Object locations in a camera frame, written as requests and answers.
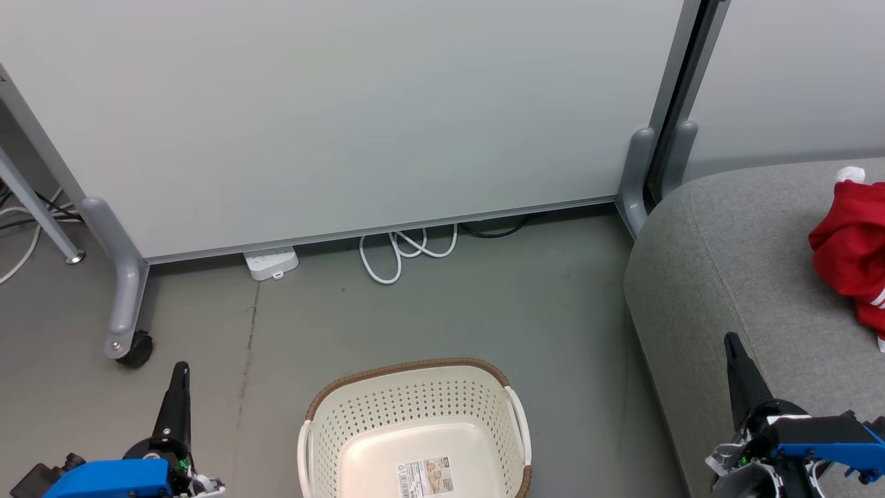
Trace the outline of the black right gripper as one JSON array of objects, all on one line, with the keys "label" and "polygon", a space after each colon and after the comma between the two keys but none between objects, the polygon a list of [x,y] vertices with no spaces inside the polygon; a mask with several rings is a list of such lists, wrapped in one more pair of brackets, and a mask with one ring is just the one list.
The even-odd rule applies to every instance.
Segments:
[{"label": "black right gripper", "polygon": [[733,441],[714,448],[705,463],[714,472],[712,497],[824,497],[819,476],[825,463],[814,457],[787,458],[772,454],[770,435],[781,420],[810,418],[809,413],[784,400],[767,400],[748,410]]}]

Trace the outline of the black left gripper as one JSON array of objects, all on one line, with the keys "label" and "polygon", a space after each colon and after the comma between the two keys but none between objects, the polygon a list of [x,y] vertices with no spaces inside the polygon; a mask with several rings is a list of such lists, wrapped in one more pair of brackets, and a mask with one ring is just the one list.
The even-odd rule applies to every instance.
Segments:
[{"label": "black left gripper", "polygon": [[225,497],[225,484],[197,472],[191,444],[190,366],[181,360],[173,368],[152,437],[133,445],[124,460],[151,461],[157,484],[139,486],[129,497]]}]

